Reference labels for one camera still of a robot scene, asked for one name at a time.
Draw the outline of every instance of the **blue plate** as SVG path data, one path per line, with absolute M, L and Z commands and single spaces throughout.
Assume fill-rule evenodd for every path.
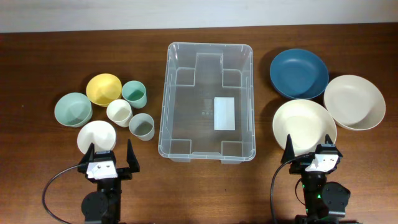
M 311 99 L 325 91 L 329 72 L 314 53 L 290 49 L 277 55 L 270 68 L 274 88 L 289 99 Z

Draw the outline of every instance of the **bowl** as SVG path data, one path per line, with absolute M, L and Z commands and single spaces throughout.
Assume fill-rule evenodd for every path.
M 292 137 L 296 156 L 313 152 L 323 144 L 326 134 L 336 142 L 336 124 L 323 106 L 310 100 L 292 100 L 284 103 L 275 113 L 272 130 L 284 150 L 287 135 Z
M 303 49 L 285 50 L 277 55 L 270 68 L 276 91 L 289 99 L 311 99 L 325 91 L 329 73 L 325 63 Z
M 112 101 L 120 99 L 122 83 L 112 74 L 99 74 L 92 78 L 86 87 L 88 99 L 96 105 L 107 107 Z
M 376 127 L 386 113 L 386 102 L 379 89 L 356 75 L 333 79 L 323 102 L 339 126 L 355 131 Z
M 92 121 L 86 124 L 77 136 L 77 146 L 83 154 L 94 143 L 95 152 L 110 151 L 116 145 L 116 131 L 105 121 Z
M 93 110 L 87 96 L 81 93 L 69 93 L 58 100 L 54 115 L 60 124 L 77 128 L 91 119 Z

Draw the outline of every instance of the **light green cup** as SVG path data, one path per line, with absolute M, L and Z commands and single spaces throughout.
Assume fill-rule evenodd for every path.
M 123 98 L 137 109 L 147 104 L 147 92 L 144 84 L 139 81 L 129 81 L 122 88 Z
M 86 95 L 69 93 L 55 105 L 54 114 L 60 124 L 76 128 L 82 127 L 91 119 L 93 110 Z

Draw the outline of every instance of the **brown wooden surface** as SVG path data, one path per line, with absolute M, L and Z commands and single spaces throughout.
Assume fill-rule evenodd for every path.
M 41 204 L 45 183 L 77 164 L 79 128 L 58 124 L 53 110 L 66 93 L 84 93 L 88 80 L 113 73 L 122 83 L 147 87 L 149 113 L 156 123 L 153 140 L 134 138 L 116 127 L 118 167 L 126 166 L 132 139 L 141 172 L 123 182 L 122 221 L 127 223 L 268 223 L 271 178 L 282 156 L 271 130 L 276 109 L 287 100 L 269 83 L 277 53 L 304 48 L 319 55 L 332 78 L 355 74 L 383 93 L 387 113 L 369 131 L 338 127 L 344 155 L 329 180 L 350 189 L 347 219 L 364 223 L 398 220 L 398 24 L 279 26 L 221 29 L 119 30 L 1 35 L 0 46 L 0 223 L 55 223 Z M 157 152 L 167 46 L 171 42 L 249 44 L 254 51 L 254 102 L 257 155 L 251 162 L 176 163 Z M 108 121 L 93 106 L 92 120 Z M 293 219 L 305 208 L 294 194 L 299 176 L 285 168 L 275 186 L 276 213 Z M 60 217 L 82 223 L 80 204 L 96 186 L 77 171 L 50 186 L 48 206 Z

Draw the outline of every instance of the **wire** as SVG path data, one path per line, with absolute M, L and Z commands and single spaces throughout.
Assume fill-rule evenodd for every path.
M 270 196 L 269 196 L 269 198 L 270 198 L 270 199 L 269 199 L 269 203 L 270 203 L 270 206 L 271 206 L 272 221 L 274 222 L 274 224 L 278 224 L 278 222 L 277 222 L 277 220 L 276 220 L 276 216 L 275 216 L 275 210 L 274 210 L 274 183 L 275 183 L 276 175 L 277 175 L 278 172 L 281 170 L 281 168 L 283 168 L 283 167 L 286 166 L 287 164 L 290 164 L 291 162 L 293 162 L 293 161 L 295 161 L 295 160 L 297 160 L 297 159 L 301 159 L 301 158 L 307 157 L 307 156 L 308 156 L 308 155 L 306 155 L 306 154 L 301 155 L 301 156 L 297 156 L 296 158 L 291 159 L 291 160 L 289 160 L 289 161 L 283 163 L 282 165 L 280 165 L 280 166 L 278 167 L 278 169 L 275 171 L 275 174 L 274 174 L 274 176 L 273 176 L 273 178 L 272 178 L 272 182 L 271 182 L 271 194 L 270 194 Z
M 301 178 L 297 181 L 296 186 L 294 187 L 294 193 L 296 193 L 297 200 L 305 206 L 305 204 L 299 199 L 299 196 L 297 195 L 297 186 L 299 185 L 300 181 Z
M 45 193 L 46 193 L 48 187 L 50 186 L 50 184 L 51 184 L 56 178 L 58 178 L 59 176 L 61 176 L 61 175 L 64 174 L 65 172 L 68 172 L 68 171 L 70 171 L 70 170 L 72 170 L 72 169 L 74 169 L 74 168 L 81 167 L 81 166 L 84 166 L 84 165 L 86 165 L 86 164 L 75 165 L 75 166 L 73 166 L 73 167 L 69 167 L 69 168 L 67 168 L 67 169 L 65 169 L 65 170 L 63 170 L 63 171 L 61 171 L 61 172 L 59 172 L 57 175 L 55 175 L 53 178 L 51 178 L 50 181 L 49 181 L 49 182 L 45 185 L 45 187 L 44 187 L 43 194 L 42 194 L 42 203 L 43 203 L 43 207 L 44 207 L 44 209 L 51 215 L 51 217 L 53 217 L 54 219 L 58 220 L 58 221 L 61 222 L 61 223 L 64 223 L 64 224 L 71 224 L 71 223 L 68 223 L 68 222 L 65 221 L 65 220 L 62 220 L 62 219 L 59 218 L 58 216 L 54 215 L 54 214 L 49 210 L 49 208 L 48 208 L 47 205 L 45 204 Z

